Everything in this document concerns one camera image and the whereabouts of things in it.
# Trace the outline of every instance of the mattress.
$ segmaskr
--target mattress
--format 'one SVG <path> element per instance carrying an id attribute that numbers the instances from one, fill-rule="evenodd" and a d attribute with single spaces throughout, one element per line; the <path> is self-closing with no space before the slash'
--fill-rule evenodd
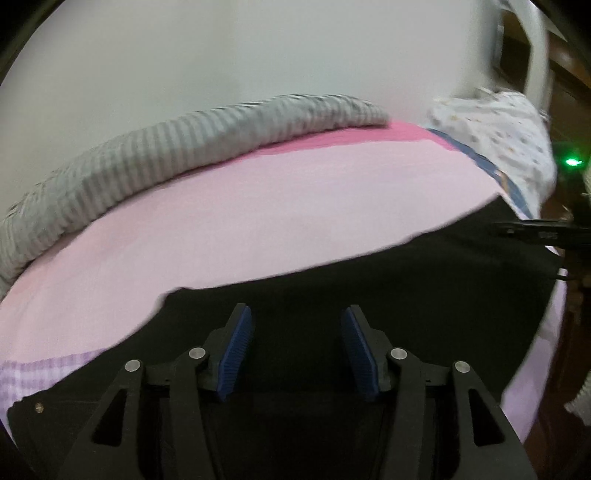
<path id="1" fill-rule="evenodd" d="M 0 416 L 140 328 L 163 295 L 304 270 L 408 242 L 502 196 L 494 176 L 415 125 L 264 147 L 131 197 L 37 258 L 0 304 Z M 564 283 L 505 390 L 521 440 L 556 348 Z"/>

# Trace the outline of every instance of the black cloth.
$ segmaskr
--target black cloth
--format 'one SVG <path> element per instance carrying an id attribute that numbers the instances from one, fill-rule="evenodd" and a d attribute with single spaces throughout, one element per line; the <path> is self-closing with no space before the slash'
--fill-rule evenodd
<path id="1" fill-rule="evenodd" d="M 561 264 L 544 247 L 488 234 L 490 222 L 505 220 L 515 214 L 499 198 L 384 251 L 263 280 L 177 290 L 128 339 L 15 403 L 8 411 L 14 439 L 42 478 L 55 478 L 126 361 L 172 361 L 201 345 L 244 302 L 256 331 L 236 393 L 203 409 L 225 478 L 370 478 L 388 412 L 353 392 L 339 336 L 342 310 L 359 304 L 373 328 L 423 362 L 467 361 L 500 400 L 544 316 Z M 165 398 L 158 401 L 165 407 Z M 298 415 L 299 408 L 306 413 Z M 166 413 L 154 425 L 165 471 L 158 475 L 173 478 Z"/>

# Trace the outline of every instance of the blue fabric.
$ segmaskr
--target blue fabric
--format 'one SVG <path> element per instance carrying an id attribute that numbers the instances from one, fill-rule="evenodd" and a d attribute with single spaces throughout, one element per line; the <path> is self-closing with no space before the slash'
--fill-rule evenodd
<path id="1" fill-rule="evenodd" d="M 434 128 L 428 128 L 428 130 L 431 133 L 436 134 L 438 137 L 444 139 L 447 143 L 457 148 L 460 152 L 466 154 L 468 157 L 474 160 L 474 163 L 476 163 L 476 165 L 478 165 L 479 168 L 481 168 L 492 178 L 494 178 L 501 187 L 503 186 L 501 182 L 501 176 L 498 173 L 497 167 L 495 167 L 494 163 L 491 162 L 488 158 L 476 153 L 471 147 L 468 147 L 468 145 L 464 145 L 463 143 L 454 140 L 448 134 L 440 132 L 439 130 L 435 130 Z M 513 203 L 515 203 L 515 206 L 519 210 L 521 210 L 527 216 L 527 218 L 533 218 L 533 215 L 531 214 L 530 209 L 527 207 L 527 204 L 520 189 L 517 187 L 517 185 L 515 185 L 515 183 L 513 183 L 513 181 L 509 177 L 506 176 L 506 179 L 507 185 L 509 187 L 508 195 L 513 201 Z"/>

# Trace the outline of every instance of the gray striped blanket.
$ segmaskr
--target gray striped blanket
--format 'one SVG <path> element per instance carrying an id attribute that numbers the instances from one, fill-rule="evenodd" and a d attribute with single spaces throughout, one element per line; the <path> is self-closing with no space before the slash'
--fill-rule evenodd
<path id="1" fill-rule="evenodd" d="M 54 171 L 0 222 L 0 301 L 28 263 L 124 199 L 193 168 L 325 130 L 386 125 L 345 95 L 285 95 L 195 112 L 120 135 Z"/>

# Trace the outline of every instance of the green light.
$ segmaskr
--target green light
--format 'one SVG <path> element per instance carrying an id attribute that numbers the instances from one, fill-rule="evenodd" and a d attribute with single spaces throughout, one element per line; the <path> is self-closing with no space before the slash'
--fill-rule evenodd
<path id="1" fill-rule="evenodd" d="M 567 165 L 569 165 L 571 167 L 578 167 L 583 162 L 581 160 L 577 160 L 576 158 L 569 158 L 564 163 L 566 163 Z"/>

